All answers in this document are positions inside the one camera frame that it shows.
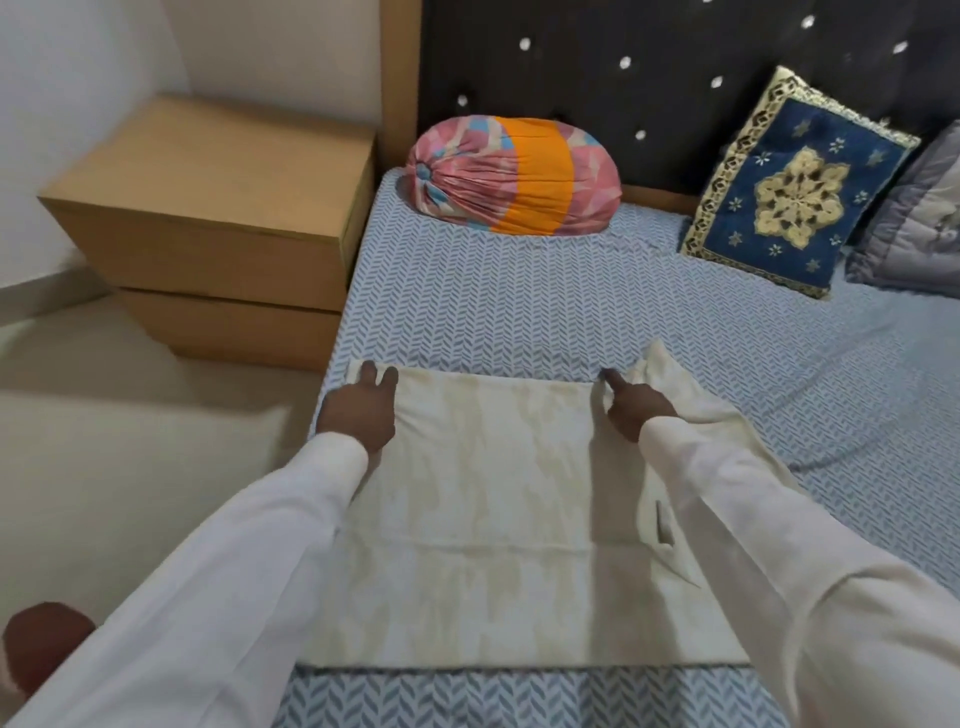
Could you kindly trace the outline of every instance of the blue cushion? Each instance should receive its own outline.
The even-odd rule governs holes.
[[[919,142],[780,67],[713,173],[681,252],[823,298],[840,246]]]

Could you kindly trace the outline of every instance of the black tufted headboard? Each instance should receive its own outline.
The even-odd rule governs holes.
[[[960,0],[422,0],[418,43],[417,133],[461,113],[555,117],[624,183],[687,195],[778,63],[904,131],[960,117]]]

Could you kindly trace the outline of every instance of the blue patterned bed sheet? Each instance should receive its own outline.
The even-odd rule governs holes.
[[[960,595],[960,301],[846,283],[814,301],[678,255],[686,218],[496,235],[377,193],[324,381],[349,361],[591,381],[647,342],[734,402],[837,519]],[[785,725],[750,669],[448,673],[298,667],[277,726]]]

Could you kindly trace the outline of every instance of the floor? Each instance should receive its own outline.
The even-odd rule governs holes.
[[[0,627],[46,600],[102,621],[297,451],[321,380],[178,359],[113,298],[0,328]]]

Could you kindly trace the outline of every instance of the hand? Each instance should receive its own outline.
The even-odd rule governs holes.
[[[317,417],[317,434],[340,432],[359,442],[367,453],[380,452],[394,439],[394,396],[399,372],[390,367],[376,383],[376,365],[365,361],[356,384],[327,392]]]
[[[613,389],[613,406],[607,417],[630,442],[639,442],[640,430],[648,420],[679,417],[670,400],[649,384],[630,384],[616,369],[604,369],[600,377]]]

